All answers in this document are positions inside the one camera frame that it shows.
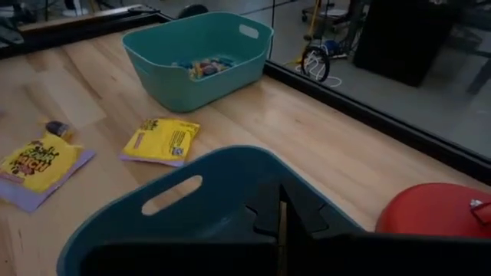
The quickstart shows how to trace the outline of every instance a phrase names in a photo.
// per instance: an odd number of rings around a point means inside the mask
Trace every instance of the blue basket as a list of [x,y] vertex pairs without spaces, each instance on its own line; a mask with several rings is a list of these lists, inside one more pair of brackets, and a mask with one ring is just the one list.
[[[134,31],[123,44],[147,90],[165,108],[189,112],[219,99],[262,75],[273,30],[228,12],[209,12]],[[192,79],[173,62],[225,57],[236,66]]]
[[[147,201],[193,176],[203,178],[196,191],[154,215],[142,214],[142,206]],[[234,227],[244,228],[244,225],[237,221],[255,220],[255,215],[243,211],[244,202],[261,184],[279,179],[290,179],[312,188],[280,159],[264,149],[231,146],[208,153],[93,214],[68,239],[61,251],[58,276],[80,275],[80,265],[87,253],[111,242],[135,239],[206,240],[223,232],[239,232],[240,229]],[[313,190],[337,209],[323,195]],[[341,210],[337,211],[351,221]],[[246,242],[258,238],[242,233],[234,237]]]

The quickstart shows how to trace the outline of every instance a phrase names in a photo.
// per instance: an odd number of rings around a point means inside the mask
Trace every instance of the floor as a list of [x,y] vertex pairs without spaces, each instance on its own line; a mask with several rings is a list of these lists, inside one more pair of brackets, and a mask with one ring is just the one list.
[[[212,11],[228,11],[275,29],[272,60],[281,64],[296,59],[304,47],[303,35],[308,23],[301,21],[301,9],[314,1],[276,1],[272,25],[273,0],[108,0],[112,5],[144,3],[163,13],[177,16],[192,3],[206,5]],[[346,8],[348,0],[336,0],[337,8]],[[480,50],[491,49],[491,35],[475,31],[483,39]],[[331,76],[342,79],[335,89],[409,124],[460,144],[483,156],[491,157],[491,81],[476,96],[466,89],[486,62],[483,57],[468,56],[444,48],[421,87],[409,87],[394,80],[356,68],[350,61],[336,61]],[[326,85],[335,84],[327,80]]]

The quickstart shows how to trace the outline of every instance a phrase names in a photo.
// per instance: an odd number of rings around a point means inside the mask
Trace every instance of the black panel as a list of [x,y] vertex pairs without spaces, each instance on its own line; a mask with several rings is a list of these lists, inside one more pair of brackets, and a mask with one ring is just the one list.
[[453,2],[373,0],[353,62],[419,86],[461,10],[461,5]]

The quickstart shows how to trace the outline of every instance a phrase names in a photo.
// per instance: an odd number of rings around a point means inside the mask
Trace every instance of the wooden tabletop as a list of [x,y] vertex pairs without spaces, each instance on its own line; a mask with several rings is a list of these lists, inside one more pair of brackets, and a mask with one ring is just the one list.
[[1,276],[54,275],[62,246],[90,214],[172,170],[118,159],[150,117],[201,125],[189,160],[235,144],[271,150],[368,230],[390,199],[418,183],[489,190],[268,77],[195,112],[170,113],[141,87],[120,34],[3,60],[0,72],[0,156],[37,137],[41,117],[71,124],[75,142],[97,151],[34,213],[0,203]]

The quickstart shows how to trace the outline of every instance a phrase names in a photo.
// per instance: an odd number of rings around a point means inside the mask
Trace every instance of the black trim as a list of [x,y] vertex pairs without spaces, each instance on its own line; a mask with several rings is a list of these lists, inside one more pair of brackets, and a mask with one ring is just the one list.
[[[0,49],[0,59],[170,20],[173,19],[162,14],[135,14],[128,11],[123,14],[94,18],[94,20],[25,31],[22,34],[26,43]],[[423,131],[329,87],[324,87],[273,61],[266,61],[264,73],[491,186],[491,160],[483,155]]]

